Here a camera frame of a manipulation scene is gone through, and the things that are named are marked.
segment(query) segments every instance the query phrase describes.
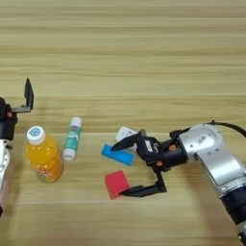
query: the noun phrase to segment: juice bottle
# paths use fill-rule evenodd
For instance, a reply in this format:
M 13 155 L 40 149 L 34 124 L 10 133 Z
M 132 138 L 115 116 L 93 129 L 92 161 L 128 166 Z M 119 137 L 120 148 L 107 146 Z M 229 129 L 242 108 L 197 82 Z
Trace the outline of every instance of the juice bottle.
M 57 180 L 63 171 L 57 141 L 52 135 L 35 126 L 27 132 L 26 156 L 42 182 Z

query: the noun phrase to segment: blue block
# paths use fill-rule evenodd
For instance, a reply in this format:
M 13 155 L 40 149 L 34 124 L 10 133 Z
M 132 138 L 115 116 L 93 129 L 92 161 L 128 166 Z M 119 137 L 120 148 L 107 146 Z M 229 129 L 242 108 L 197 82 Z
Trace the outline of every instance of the blue block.
M 102 155 L 107 158 L 119 161 L 126 165 L 132 165 L 135 160 L 134 154 L 129 153 L 124 150 L 112 151 L 111 146 L 109 144 L 105 144 L 103 151 L 102 151 Z

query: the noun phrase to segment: red sponge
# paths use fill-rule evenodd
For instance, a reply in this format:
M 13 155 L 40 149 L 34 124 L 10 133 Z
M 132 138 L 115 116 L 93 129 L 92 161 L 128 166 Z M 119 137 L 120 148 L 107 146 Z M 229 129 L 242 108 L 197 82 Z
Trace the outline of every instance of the red sponge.
M 119 193 L 130 188 L 123 171 L 110 173 L 105 177 L 105 184 L 111 199 L 119 197 Z

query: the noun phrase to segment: wooden table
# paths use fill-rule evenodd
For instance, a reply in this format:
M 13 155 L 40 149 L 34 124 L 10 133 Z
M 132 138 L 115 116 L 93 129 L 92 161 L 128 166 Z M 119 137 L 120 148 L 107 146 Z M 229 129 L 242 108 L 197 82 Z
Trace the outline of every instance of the wooden table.
M 122 126 L 168 132 L 208 122 L 246 127 L 246 2 L 240 0 L 1 0 L 1 96 L 23 103 L 12 151 L 3 246 L 239 246 L 234 224 L 198 163 L 164 174 L 168 193 L 111 201 L 104 176 L 124 170 L 131 185 L 154 176 L 136 158 L 125 167 L 101 156 Z M 61 150 L 69 120 L 84 119 L 78 157 L 62 177 L 40 183 L 23 155 L 36 124 Z M 245 139 L 223 129 L 246 160 Z

